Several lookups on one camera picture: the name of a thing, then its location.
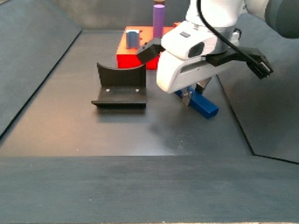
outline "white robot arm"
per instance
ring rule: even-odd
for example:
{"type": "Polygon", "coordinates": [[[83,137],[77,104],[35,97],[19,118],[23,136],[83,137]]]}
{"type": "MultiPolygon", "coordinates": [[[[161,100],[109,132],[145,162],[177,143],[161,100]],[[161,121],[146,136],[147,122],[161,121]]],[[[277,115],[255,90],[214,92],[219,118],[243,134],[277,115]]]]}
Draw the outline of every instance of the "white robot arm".
{"type": "Polygon", "coordinates": [[[186,21],[162,39],[165,52],[157,72],[161,89],[173,93],[227,70],[233,62],[214,66],[206,58],[223,54],[230,48],[241,53],[258,77],[267,77],[273,72],[267,63],[238,49],[239,15],[249,12],[283,37],[295,39],[299,23],[290,22],[299,21],[298,9],[299,1],[294,0],[191,0],[186,21]]]}

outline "gray wall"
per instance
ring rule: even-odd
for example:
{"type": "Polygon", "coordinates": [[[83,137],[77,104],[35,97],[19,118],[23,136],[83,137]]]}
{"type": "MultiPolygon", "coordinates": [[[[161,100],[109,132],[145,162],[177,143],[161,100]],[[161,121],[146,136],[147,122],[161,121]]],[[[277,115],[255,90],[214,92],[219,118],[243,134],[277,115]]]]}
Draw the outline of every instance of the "gray wall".
{"type": "MultiPolygon", "coordinates": [[[[85,30],[123,30],[151,25],[154,0],[52,0],[85,30]]],[[[165,24],[185,20],[190,0],[166,0],[165,24]]]]}

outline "blue object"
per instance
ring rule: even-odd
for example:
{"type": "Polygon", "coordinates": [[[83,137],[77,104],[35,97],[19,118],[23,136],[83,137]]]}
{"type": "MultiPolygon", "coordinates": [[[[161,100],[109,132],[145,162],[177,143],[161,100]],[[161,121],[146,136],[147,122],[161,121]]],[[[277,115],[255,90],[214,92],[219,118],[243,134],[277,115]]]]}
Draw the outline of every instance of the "blue object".
{"type": "Polygon", "coordinates": [[[126,30],[126,49],[141,47],[141,31],[126,30]]]}
{"type": "MultiPolygon", "coordinates": [[[[206,97],[198,93],[193,87],[187,87],[187,91],[191,92],[190,106],[194,107],[207,119],[213,118],[218,114],[221,108],[209,101],[209,99],[206,99],[206,97]]],[[[175,93],[183,97],[182,90],[175,93]]]]}

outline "red block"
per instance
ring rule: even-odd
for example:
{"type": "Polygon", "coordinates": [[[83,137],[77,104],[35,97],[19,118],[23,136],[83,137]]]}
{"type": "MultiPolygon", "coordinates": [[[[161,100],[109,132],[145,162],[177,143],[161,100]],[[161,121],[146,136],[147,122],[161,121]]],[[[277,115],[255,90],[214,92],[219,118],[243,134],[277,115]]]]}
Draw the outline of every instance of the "red block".
{"type": "MultiPolygon", "coordinates": [[[[166,34],[173,27],[163,28],[163,34],[166,34]]],[[[142,66],[142,62],[137,57],[138,49],[127,49],[127,30],[141,31],[141,46],[154,39],[154,27],[153,26],[129,26],[125,30],[125,34],[117,50],[117,64],[118,68],[130,68],[142,66]]],[[[146,69],[157,70],[159,62],[159,56],[146,63],[146,69]]]]}

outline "purple object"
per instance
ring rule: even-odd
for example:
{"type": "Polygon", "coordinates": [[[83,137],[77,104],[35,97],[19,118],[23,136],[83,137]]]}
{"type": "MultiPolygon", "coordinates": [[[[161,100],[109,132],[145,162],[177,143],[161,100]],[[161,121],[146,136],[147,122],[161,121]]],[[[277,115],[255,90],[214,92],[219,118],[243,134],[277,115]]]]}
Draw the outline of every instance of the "purple object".
{"type": "Polygon", "coordinates": [[[165,6],[157,4],[154,6],[154,38],[165,35],[165,6]]]}

